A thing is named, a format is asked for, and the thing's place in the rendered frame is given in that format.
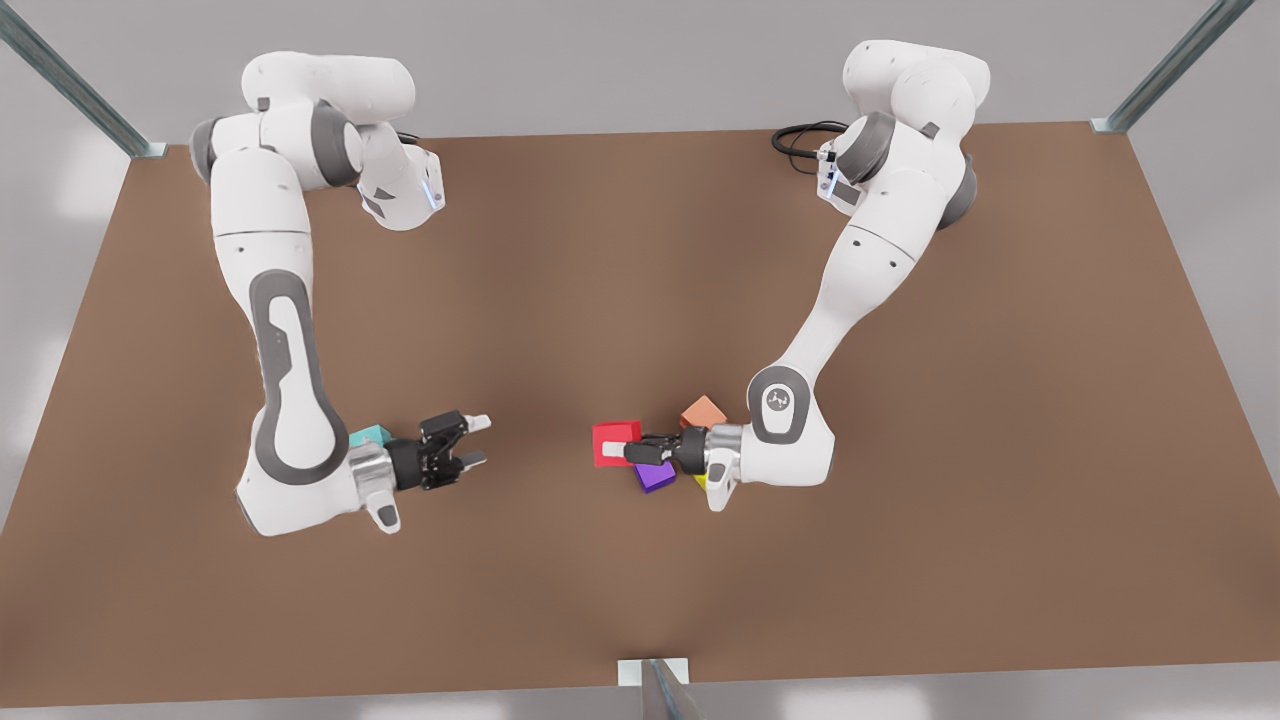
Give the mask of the red wooden cube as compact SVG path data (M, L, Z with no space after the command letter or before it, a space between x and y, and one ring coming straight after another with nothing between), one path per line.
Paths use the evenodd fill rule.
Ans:
M602 421L591 427L591 452L595 468L625 468L631 465L627 459L603 457L603 445L626 445L639 442L643 437L640 420Z

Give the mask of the silver frame post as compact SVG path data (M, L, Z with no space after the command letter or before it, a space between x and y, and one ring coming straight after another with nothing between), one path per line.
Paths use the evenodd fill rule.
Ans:
M641 720L705 720L689 693L687 659L622 659L618 687L640 689Z
M166 143L146 140L8 0L0 0L0 38L128 158L166 155Z
M1156 102L1234 26L1256 0L1213 0L1142 82L1106 117L1092 118L1096 135L1126 135Z

